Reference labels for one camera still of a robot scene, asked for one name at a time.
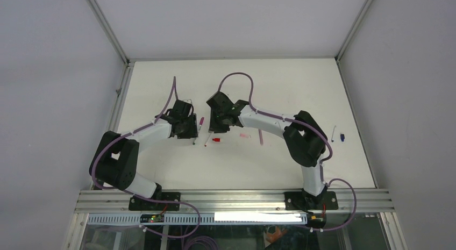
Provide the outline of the white pen red tip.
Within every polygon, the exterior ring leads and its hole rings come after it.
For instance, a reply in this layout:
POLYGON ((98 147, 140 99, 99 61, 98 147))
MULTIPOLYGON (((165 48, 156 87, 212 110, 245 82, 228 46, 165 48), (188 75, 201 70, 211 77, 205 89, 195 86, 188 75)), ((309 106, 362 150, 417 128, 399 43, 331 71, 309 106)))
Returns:
POLYGON ((207 147, 209 141, 212 139, 212 136, 213 136, 213 132, 210 132, 209 135, 208 135, 207 140, 204 143, 204 147, 207 147))

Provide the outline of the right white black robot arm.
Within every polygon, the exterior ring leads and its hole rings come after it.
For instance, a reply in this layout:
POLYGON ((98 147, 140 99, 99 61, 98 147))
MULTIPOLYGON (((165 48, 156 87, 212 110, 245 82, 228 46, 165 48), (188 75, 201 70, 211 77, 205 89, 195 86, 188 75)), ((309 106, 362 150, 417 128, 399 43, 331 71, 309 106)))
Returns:
POLYGON ((301 166, 302 200, 316 210, 324 204, 327 185, 323 178, 323 156, 330 151, 327 136, 310 113, 300 111, 294 116, 279 116, 253 109, 248 101, 232 102, 221 91, 207 100, 210 107, 209 131, 226 133, 232 126, 255 128, 282 138, 291 158, 301 166))

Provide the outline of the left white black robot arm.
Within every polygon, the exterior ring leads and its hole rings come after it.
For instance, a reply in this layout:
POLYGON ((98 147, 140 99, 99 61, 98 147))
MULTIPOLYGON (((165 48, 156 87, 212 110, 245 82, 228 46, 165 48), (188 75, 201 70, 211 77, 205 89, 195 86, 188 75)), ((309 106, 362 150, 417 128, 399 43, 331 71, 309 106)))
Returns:
POLYGON ((176 100, 173 107, 167 109, 155 123, 124 135, 105 132, 89 167, 89 174, 95 181, 141 198, 142 205, 148 210, 156 210, 162 203, 162 186, 138 173, 139 154, 169 138, 193 139, 197 135, 194 106, 176 100))

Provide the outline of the pink purple pen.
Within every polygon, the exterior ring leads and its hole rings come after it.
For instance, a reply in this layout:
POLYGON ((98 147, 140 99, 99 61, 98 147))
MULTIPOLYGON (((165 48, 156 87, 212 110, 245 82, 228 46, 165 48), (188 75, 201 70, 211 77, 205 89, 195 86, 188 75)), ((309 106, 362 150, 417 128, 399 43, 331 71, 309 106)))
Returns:
POLYGON ((258 130, 260 145, 264 145, 263 134, 261 130, 258 130))

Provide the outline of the white pen blue tip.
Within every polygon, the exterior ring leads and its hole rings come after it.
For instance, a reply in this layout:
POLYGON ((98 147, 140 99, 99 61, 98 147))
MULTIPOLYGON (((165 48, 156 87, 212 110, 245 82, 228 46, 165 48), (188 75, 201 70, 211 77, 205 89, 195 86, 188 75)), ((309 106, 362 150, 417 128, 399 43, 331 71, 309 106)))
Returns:
POLYGON ((333 127, 332 134, 331 134, 331 142, 334 142, 334 135, 335 135, 335 133, 336 133, 336 128, 337 128, 337 126, 335 125, 335 126, 333 127))

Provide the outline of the orange object under table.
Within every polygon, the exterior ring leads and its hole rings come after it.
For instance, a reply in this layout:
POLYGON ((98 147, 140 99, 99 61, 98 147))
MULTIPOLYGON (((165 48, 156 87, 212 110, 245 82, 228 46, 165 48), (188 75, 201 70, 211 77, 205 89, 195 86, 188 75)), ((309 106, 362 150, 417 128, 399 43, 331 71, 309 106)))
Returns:
POLYGON ((267 226, 264 233, 264 239, 269 244, 272 244, 282 238, 285 234, 287 234, 287 232, 288 230, 282 226, 267 226))

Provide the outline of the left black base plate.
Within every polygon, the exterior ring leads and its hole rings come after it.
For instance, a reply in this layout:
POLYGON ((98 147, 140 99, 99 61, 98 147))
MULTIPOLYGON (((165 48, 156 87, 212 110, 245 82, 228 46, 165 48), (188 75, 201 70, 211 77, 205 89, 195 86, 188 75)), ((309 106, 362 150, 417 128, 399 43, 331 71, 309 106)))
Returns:
POLYGON ((178 211, 180 209, 181 193, 177 191, 163 192, 159 198, 160 202, 151 202, 132 196, 129 201, 130 211, 178 211))

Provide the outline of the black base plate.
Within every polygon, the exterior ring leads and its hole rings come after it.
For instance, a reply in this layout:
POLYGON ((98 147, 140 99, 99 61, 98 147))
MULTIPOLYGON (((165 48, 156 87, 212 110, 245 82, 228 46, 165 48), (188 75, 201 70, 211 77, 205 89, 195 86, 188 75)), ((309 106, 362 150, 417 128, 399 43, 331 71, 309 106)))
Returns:
POLYGON ((334 191, 323 191, 318 196, 313 196, 304 191, 284 192, 286 210, 323 211, 338 210, 338 200, 334 191))
POLYGON ((181 193, 177 191, 163 192, 159 198, 160 202, 151 202, 132 196, 129 201, 130 211, 178 211, 180 209, 181 193))

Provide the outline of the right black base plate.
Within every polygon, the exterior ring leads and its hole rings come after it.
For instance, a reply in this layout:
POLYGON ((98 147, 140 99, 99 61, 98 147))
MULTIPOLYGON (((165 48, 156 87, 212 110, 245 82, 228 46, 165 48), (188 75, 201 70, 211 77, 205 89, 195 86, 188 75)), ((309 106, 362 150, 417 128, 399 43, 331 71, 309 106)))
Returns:
POLYGON ((313 196, 304 191, 284 192, 286 210, 323 211, 338 210, 338 200, 334 191, 323 191, 318 196, 313 196))

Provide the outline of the aluminium mounting rail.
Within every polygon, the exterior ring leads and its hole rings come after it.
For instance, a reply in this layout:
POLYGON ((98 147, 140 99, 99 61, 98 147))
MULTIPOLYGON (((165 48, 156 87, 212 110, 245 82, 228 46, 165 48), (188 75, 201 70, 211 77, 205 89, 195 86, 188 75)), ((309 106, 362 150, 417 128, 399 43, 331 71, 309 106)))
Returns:
MULTIPOLYGON (((219 211, 286 213, 291 211, 299 189, 282 190, 182 190, 167 213, 214 213, 219 211)), ((83 190, 75 213, 129 213, 130 195, 119 190, 83 190)), ((395 212, 387 189, 330 189, 314 213, 395 212)))

